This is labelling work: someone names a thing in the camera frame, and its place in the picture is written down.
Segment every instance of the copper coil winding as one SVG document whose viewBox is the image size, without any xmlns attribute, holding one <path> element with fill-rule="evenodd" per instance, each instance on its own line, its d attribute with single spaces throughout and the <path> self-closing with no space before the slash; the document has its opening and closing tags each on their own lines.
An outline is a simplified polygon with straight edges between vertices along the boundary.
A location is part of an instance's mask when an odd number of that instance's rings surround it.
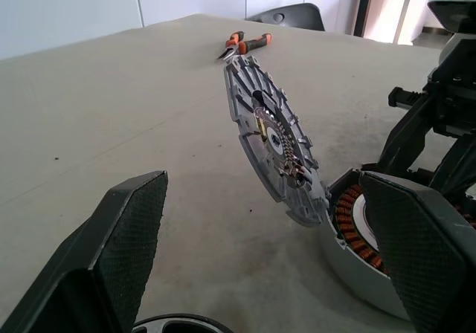
<svg viewBox="0 0 476 333">
<path fill-rule="evenodd" d="M 342 200 L 342 201 L 346 201 L 347 203 L 351 203 L 351 204 L 354 204 L 354 202 L 356 201 L 355 198 L 351 197 L 351 196 L 348 195 L 348 194 L 344 194 L 344 195 L 341 197 L 341 200 Z"/>
<path fill-rule="evenodd" d="M 352 250 L 365 262 L 377 270 L 383 271 L 385 268 L 382 258 L 360 237 L 353 225 L 352 207 L 362 192 L 362 187 L 357 184 L 352 185 L 344 192 L 335 206 L 335 221 Z"/>
<path fill-rule="evenodd" d="M 345 209 L 345 208 L 336 208 L 335 209 L 336 214 L 340 214 L 342 216 L 350 216 L 350 210 Z"/>
<path fill-rule="evenodd" d="M 370 264 L 376 268 L 380 269 L 382 267 L 382 258 L 380 256 L 375 256 L 370 260 Z"/>
<path fill-rule="evenodd" d="M 359 186 L 358 184 L 353 184 L 352 186 L 350 186 L 350 189 L 355 190 L 358 194 L 362 194 L 364 192 L 362 187 Z"/>
<path fill-rule="evenodd" d="M 347 190 L 346 194 L 350 195 L 352 198 L 355 198 L 355 199 L 357 199 L 360 196 L 360 193 L 356 192 L 355 190 Z"/>
<path fill-rule="evenodd" d="M 343 207 L 345 209 L 352 209 L 351 203 L 349 203 L 348 201 L 342 201 L 342 200 L 337 202 L 337 207 Z"/>
<path fill-rule="evenodd" d="M 342 233 L 355 233 L 356 229 L 352 224 L 341 224 L 339 225 Z"/>
<path fill-rule="evenodd" d="M 364 240 L 358 240 L 357 242 L 351 242 L 350 246 L 355 252 L 363 250 L 367 247 L 367 243 Z"/>
<path fill-rule="evenodd" d="M 360 240 L 360 235 L 357 233 L 345 233 L 344 238 L 346 242 L 354 242 L 355 240 Z"/>
<path fill-rule="evenodd" d="M 365 261 L 365 262 L 368 262 L 374 255 L 375 255 L 375 251 L 370 249 L 370 248 L 366 248 L 364 250 L 361 250 L 358 252 L 358 255 Z"/>
<path fill-rule="evenodd" d="M 336 218 L 338 223 L 352 224 L 352 218 L 350 216 L 337 216 Z"/>
</svg>

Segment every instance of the table surface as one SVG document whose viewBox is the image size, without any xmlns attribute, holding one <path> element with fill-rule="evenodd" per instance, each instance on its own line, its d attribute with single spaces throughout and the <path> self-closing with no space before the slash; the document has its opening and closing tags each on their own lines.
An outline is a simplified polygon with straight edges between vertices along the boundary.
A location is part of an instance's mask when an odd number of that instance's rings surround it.
<svg viewBox="0 0 476 333">
<path fill-rule="evenodd" d="M 292 222 L 255 175 L 231 122 L 223 64 L 243 30 L 286 90 L 322 179 L 375 161 L 439 51 L 195 15 L 0 62 L 0 322 L 108 188 L 166 169 L 158 254 L 138 319 L 203 314 L 235 332 L 411 332 L 356 298 L 317 232 Z M 430 134 L 417 161 L 450 145 Z"/>
</svg>

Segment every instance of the black chair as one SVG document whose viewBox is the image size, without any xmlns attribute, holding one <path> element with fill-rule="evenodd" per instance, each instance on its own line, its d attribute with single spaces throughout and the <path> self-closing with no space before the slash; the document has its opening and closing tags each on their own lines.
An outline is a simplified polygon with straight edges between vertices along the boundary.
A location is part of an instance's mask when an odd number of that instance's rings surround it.
<svg viewBox="0 0 476 333">
<path fill-rule="evenodd" d="M 315 4 L 292 4 L 274 8 L 248 18 L 248 21 L 304 28 L 305 30 L 324 30 L 321 12 Z"/>
</svg>

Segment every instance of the gray plastic disc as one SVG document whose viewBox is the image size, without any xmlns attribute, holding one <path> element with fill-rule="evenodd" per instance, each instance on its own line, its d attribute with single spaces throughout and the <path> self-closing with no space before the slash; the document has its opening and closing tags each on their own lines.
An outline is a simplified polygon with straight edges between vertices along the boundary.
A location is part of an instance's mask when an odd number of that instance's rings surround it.
<svg viewBox="0 0 476 333">
<path fill-rule="evenodd" d="M 311 140 L 298 117 L 255 57 L 232 57 L 225 66 L 231 119 L 251 165 L 275 201 L 289 207 L 288 215 L 307 227 L 327 214 L 327 190 L 318 176 Z"/>
</svg>

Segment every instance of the table leg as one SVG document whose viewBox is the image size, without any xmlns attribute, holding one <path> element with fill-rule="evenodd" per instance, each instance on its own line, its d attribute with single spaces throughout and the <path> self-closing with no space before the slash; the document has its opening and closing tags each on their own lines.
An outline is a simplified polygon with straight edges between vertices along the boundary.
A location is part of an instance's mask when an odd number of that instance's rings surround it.
<svg viewBox="0 0 476 333">
<path fill-rule="evenodd" d="M 354 36 L 363 37 L 365 29 L 365 20 L 370 0 L 360 0 L 358 4 L 356 26 L 354 27 Z"/>
<path fill-rule="evenodd" d="M 403 22 L 405 22 L 405 17 L 407 16 L 409 4 L 410 4 L 410 0 L 403 1 L 403 7 L 402 7 L 402 12 L 400 12 L 399 23 L 396 26 L 395 36 L 393 36 L 393 43 L 396 45 L 399 43 L 400 33 L 402 32 L 402 27 L 403 27 Z"/>
</svg>

